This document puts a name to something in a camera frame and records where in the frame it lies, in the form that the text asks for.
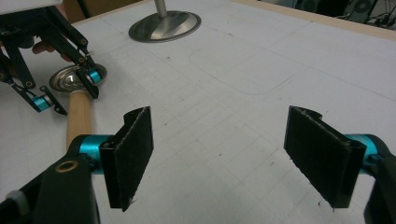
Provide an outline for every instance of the silver stand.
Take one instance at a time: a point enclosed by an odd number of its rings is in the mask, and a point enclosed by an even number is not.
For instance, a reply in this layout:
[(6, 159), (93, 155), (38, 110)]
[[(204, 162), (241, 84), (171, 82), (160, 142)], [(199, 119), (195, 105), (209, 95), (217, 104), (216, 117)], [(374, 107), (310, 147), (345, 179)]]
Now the silver stand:
[(194, 13), (166, 11), (164, 0), (155, 0), (157, 12), (138, 21), (129, 29), (129, 36), (145, 43), (165, 42), (194, 32), (201, 18)]

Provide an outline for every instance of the wooden rod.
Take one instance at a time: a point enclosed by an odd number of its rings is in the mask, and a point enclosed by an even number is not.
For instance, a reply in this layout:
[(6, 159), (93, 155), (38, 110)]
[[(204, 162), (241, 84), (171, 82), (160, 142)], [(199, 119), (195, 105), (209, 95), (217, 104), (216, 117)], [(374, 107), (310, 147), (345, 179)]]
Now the wooden rod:
[(90, 97), (85, 91), (70, 93), (67, 115), (66, 148), (81, 134), (92, 134)]

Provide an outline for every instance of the multi-finger robotic hand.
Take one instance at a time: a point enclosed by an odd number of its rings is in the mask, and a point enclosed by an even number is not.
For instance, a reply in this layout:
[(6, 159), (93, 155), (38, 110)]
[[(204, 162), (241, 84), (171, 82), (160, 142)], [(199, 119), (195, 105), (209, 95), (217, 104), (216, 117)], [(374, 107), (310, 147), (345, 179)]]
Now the multi-finger robotic hand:
[(6, 56), (0, 49), (0, 81), (10, 85), (37, 112), (54, 105), (56, 112), (66, 114), (64, 108), (46, 86), (40, 87), (40, 90), (44, 92), (41, 96), (32, 92), (35, 80), (20, 49), (31, 48), (35, 43), (35, 36), (38, 36), (78, 66), (76, 75), (80, 82), (93, 99), (98, 98), (99, 90), (95, 85), (103, 80), (103, 71), (88, 52), (88, 40), (66, 20), (55, 6), (8, 13), (9, 11), (0, 10), (0, 42), (7, 52)]

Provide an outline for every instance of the black foam pad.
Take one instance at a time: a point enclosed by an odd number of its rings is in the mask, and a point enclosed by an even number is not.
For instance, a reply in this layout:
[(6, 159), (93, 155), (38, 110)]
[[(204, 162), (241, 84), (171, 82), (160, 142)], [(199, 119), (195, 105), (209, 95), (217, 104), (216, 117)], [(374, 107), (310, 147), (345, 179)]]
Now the black foam pad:
[(319, 113), (291, 106), (284, 148), (333, 208), (349, 207), (364, 144), (337, 132), (321, 120)]

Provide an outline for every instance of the hole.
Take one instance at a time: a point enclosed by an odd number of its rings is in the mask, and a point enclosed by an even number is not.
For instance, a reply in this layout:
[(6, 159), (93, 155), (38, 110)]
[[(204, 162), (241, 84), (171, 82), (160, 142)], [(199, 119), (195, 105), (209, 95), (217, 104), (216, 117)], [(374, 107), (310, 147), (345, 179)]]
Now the hole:
[(78, 166), (77, 161), (64, 161), (61, 164), (57, 165), (55, 170), (58, 173), (66, 173), (76, 169), (77, 166)]

